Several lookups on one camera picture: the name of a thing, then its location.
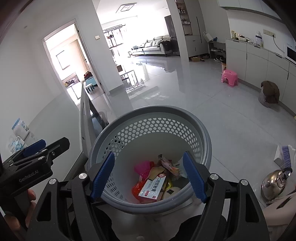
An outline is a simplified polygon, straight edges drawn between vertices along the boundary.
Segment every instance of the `finger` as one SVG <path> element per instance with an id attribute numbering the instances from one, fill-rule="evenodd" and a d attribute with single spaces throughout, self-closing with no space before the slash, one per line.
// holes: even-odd
<path id="1" fill-rule="evenodd" d="M 28 197 L 30 201 L 36 200 L 36 194 L 32 189 L 28 189 Z"/>
<path id="2" fill-rule="evenodd" d="M 12 231 L 19 231 L 20 230 L 20 222 L 18 221 L 18 219 L 16 217 L 10 216 L 10 215 L 5 215 L 4 219 Z"/>
<path id="3" fill-rule="evenodd" d="M 30 207 L 29 207 L 29 210 L 28 210 L 28 214 L 27 214 L 27 217 L 25 219 L 25 223 L 26 223 L 27 228 L 29 227 L 29 224 L 30 224 L 30 221 L 31 221 L 31 218 L 32 218 L 35 207 L 36 207 L 36 203 L 31 201 L 30 202 Z"/>

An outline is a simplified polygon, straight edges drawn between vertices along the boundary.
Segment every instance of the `blue gripper pad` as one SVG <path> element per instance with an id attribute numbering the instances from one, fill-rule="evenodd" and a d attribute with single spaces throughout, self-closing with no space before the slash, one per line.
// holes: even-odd
<path id="1" fill-rule="evenodd" d="M 90 195 L 93 200 L 102 195 L 114 164 L 115 155 L 113 152 L 110 152 L 93 181 L 93 188 Z"/>
<path id="2" fill-rule="evenodd" d="M 183 154 L 183 166 L 194 190 L 197 198 L 199 198 L 203 203 L 207 200 L 207 195 L 205 193 L 205 182 L 202 179 L 200 173 L 194 164 L 195 160 L 192 160 L 187 152 Z"/>
<path id="3" fill-rule="evenodd" d="M 35 142 L 34 144 L 32 144 L 31 146 L 28 146 L 24 150 L 23 155 L 24 155 L 24 157 L 32 156 L 32 155 L 36 154 L 37 152 L 41 151 L 42 149 L 44 149 L 45 147 L 46 147 L 46 142 L 45 142 L 45 140 L 41 139 L 41 140 Z"/>

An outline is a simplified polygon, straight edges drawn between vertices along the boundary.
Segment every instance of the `gray sofa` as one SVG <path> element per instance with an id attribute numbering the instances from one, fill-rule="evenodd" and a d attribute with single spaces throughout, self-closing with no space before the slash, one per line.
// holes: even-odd
<path id="1" fill-rule="evenodd" d="M 133 47 L 131 51 L 132 55 L 147 55 L 147 54 L 164 54 L 172 53 L 172 50 L 166 51 L 164 46 L 160 43 L 161 41 L 170 41 L 169 35 L 158 36 L 151 40 L 147 40 L 139 46 Z"/>

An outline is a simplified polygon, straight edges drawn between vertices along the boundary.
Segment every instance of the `plastic stool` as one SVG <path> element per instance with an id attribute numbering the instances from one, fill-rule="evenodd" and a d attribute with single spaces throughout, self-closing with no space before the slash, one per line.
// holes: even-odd
<path id="1" fill-rule="evenodd" d="M 235 83 L 236 85 L 238 85 L 238 78 L 237 78 L 237 73 L 234 72 L 234 71 L 231 71 L 231 70 L 224 70 L 223 71 L 223 74 L 222 74 L 222 79 L 221 79 L 221 82 L 223 83 L 225 78 L 228 80 L 228 85 L 230 87 L 234 87 L 235 86 Z"/>

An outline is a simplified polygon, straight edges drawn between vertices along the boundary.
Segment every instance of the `microwave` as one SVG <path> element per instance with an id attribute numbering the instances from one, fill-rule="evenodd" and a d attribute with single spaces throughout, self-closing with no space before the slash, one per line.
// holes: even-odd
<path id="1" fill-rule="evenodd" d="M 295 47 L 292 47 L 289 44 L 285 46 L 285 57 L 286 59 L 290 60 L 294 64 L 296 64 L 296 50 Z"/>

